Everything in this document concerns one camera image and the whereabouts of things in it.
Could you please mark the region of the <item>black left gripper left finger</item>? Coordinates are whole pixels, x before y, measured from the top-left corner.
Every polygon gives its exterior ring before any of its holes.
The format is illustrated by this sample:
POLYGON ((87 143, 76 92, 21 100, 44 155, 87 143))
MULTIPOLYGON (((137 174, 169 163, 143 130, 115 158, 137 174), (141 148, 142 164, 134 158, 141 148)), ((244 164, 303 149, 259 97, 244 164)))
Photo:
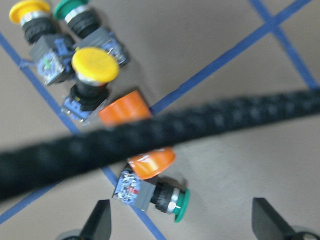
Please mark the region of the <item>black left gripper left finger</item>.
POLYGON ((109 240, 112 233, 109 199, 98 200, 80 232, 81 240, 109 240))

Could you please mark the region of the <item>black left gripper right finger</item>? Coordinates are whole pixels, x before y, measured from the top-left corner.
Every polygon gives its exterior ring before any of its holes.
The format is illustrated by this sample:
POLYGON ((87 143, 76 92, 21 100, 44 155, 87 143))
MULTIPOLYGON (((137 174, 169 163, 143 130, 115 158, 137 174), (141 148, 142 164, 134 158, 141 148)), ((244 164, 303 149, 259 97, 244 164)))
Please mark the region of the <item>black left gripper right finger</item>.
POLYGON ((262 197, 252 199, 251 227, 257 240, 290 240, 295 230, 262 197))

